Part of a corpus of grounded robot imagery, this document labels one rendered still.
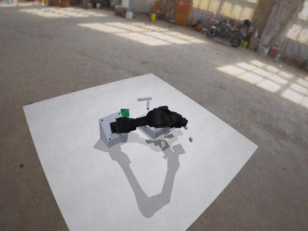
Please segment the flat green square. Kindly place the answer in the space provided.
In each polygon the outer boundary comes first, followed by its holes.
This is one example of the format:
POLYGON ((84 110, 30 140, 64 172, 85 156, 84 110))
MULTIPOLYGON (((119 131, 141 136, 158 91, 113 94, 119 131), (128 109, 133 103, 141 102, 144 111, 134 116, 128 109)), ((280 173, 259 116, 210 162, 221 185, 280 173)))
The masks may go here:
POLYGON ((129 116, 129 109, 121 109, 122 116, 129 116))

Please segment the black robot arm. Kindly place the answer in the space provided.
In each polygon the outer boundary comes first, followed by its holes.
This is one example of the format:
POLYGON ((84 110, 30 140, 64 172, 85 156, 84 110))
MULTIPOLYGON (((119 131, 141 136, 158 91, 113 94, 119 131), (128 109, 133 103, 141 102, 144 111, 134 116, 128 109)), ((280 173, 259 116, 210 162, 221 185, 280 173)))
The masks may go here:
POLYGON ((112 133, 130 133, 136 130, 136 127, 146 126, 154 128, 181 128, 188 123, 186 118, 177 112, 172 112, 168 106, 161 106, 149 111, 146 116, 139 118, 129 118, 126 116, 116 118, 116 122, 109 123, 112 133), (165 116, 169 116, 165 119, 165 116))

